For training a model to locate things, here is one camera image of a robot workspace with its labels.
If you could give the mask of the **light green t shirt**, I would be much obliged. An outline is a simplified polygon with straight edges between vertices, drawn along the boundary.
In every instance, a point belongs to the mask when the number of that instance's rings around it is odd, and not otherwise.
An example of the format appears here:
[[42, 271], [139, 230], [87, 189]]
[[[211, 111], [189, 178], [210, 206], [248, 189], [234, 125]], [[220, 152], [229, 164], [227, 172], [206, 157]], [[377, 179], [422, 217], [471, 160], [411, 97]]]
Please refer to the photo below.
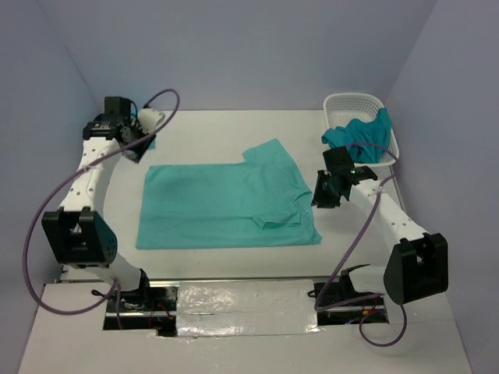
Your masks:
[[278, 139], [237, 164], [148, 169], [136, 248], [224, 249], [317, 245], [312, 192]]

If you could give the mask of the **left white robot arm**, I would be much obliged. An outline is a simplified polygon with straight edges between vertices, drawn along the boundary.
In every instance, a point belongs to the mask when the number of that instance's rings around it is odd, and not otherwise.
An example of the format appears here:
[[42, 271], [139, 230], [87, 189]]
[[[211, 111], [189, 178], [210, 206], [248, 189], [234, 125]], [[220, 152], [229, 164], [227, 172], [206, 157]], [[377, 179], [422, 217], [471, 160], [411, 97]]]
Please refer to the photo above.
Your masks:
[[41, 224], [58, 263], [92, 273], [102, 281], [118, 281], [122, 297], [135, 310], [144, 310], [153, 291], [143, 270], [118, 252], [118, 239], [103, 218], [104, 200], [120, 157], [139, 162], [151, 140], [122, 151], [122, 147], [153, 132], [165, 118], [144, 108], [134, 118], [131, 100], [106, 97], [104, 113], [83, 128], [83, 154], [75, 178], [55, 211], [44, 212]]

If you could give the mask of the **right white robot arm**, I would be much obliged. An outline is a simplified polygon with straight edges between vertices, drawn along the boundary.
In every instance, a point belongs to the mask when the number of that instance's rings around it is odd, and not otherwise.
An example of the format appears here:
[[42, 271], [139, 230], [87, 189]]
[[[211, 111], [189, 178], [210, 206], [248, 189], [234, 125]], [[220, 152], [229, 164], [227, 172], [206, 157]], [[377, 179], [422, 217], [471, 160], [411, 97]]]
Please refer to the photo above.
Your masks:
[[448, 242], [440, 233], [428, 233], [383, 193], [384, 185], [393, 177], [381, 181], [371, 168], [356, 167], [345, 146], [324, 151], [323, 158], [326, 169], [317, 172], [312, 205], [335, 208], [345, 199], [364, 212], [367, 219], [320, 290], [316, 310], [322, 310], [320, 300], [371, 224], [391, 250], [378, 294], [384, 293], [395, 304], [404, 305], [445, 292], [448, 289]]

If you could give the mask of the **dark teal t shirt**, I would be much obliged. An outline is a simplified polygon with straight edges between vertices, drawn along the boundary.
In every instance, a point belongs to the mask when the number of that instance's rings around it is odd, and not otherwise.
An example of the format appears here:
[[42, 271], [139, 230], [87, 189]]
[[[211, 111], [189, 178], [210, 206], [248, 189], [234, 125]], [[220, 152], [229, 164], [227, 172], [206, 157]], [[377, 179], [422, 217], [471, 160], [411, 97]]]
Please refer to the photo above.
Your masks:
[[330, 148], [346, 146], [356, 163], [376, 164], [388, 149], [390, 138], [391, 119], [387, 109], [381, 108], [371, 122], [354, 118], [346, 127], [327, 130], [322, 135], [321, 142]]

